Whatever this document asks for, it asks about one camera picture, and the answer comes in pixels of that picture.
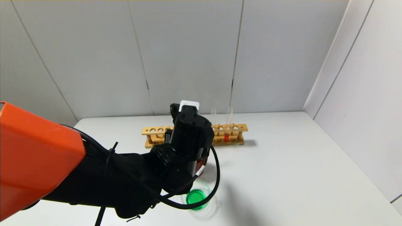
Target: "test tube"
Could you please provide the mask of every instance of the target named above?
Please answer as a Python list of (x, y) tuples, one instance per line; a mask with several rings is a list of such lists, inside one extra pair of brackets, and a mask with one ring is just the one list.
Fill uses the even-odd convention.
[(211, 115), (212, 115), (211, 124), (212, 124), (212, 126), (215, 126), (216, 125), (216, 107), (212, 108)]
[[(228, 117), (226, 119), (226, 129), (230, 129), (232, 119), (233, 119), (233, 107), (230, 106), (228, 108)], [(225, 137), (224, 137), (225, 142), (229, 141), (229, 135), (230, 135), (230, 132), (225, 132)]]

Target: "test tube rack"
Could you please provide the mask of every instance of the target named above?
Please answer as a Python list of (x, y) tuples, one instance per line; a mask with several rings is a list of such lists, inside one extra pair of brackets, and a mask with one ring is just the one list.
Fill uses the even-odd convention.
[[(142, 135), (147, 136), (145, 148), (152, 148), (154, 145), (163, 144), (165, 142), (165, 131), (173, 129), (173, 126), (144, 127)], [(243, 132), (247, 132), (246, 124), (230, 124), (230, 125), (212, 125), (215, 132), (212, 145), (242, 145), (244, 144)], [(229, 139), (225, 141), (225, 133), (229, 133)]]

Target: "red component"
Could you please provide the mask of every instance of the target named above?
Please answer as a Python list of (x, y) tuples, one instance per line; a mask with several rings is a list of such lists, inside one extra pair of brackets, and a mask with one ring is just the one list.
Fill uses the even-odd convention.
[(224, 141), (225, 142), (229, 141), (229, 133), (225, 133)]
[(85, 157), (78, 132), (0, 102), (0, 221), (52, 192)]
[(204, 159), (200, 159), (197, 162), (197, 165), (195, 165), (195, 172), (198, 172), (198, 170), (201, 168), (201, 166), (204, 164)]

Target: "white table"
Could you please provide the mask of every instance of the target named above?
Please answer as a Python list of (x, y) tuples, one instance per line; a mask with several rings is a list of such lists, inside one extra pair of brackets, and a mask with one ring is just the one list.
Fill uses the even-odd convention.
[[(225, 122), (218, 115), (218, 123)], [(244, 146), (217, 147), (221, 183), (215, 214), (197, 218), (188, 210), (158, 204), (126, 223), (107, 209), (102, 225), (219, 226), (401, 226), (402, 216), (342, 149), (305, 113), (235, 114), (246, 123)], [(170, 116), (81, 120), (76, 128), (118, 153), (146, 153), (145, 126), (172, 125)], [(211, 157), (201, 179), (215, 181)], [(93, 225), (99, 208), (41, 200), (1, 225)]]

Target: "white wall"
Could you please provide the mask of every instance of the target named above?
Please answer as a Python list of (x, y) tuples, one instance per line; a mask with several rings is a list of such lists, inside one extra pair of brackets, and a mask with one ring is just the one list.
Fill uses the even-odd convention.
[(315, 121), (388, 200), (402, 193), (402, 1), (374, 1)]
[(10, 1), (0, 1), (0, 98), (58, 123), (77, 123)]
[[(19, 37), (32, 42), (0, 42), (7, 64), (1, 98), (57, 122), (73, 115), (74, 123), (168, 114), (169, 104), (181, 99), (201, 102), (202, 113), (211, 107), (223, 113), (230, 101), (235, 112), (301, 110), (347, 1), (14, 4), (21, 21), (4, 20), (2, 38), (19, 27)], [(24, 57), (18, 65), (15, 59)], [(30, 70), (39, 70), (32, 81)], [(40, 92), (53, 102), (37, 97)]]
[(311, 118), (316, 116), (336, 76), (341, 70), (373, 1), (349, 1), (335, 39), (304, 105), (303, 111), (310, 115)]
[(234, 111), (301, 111), (347, 3), (246, 0), (233, 83)]

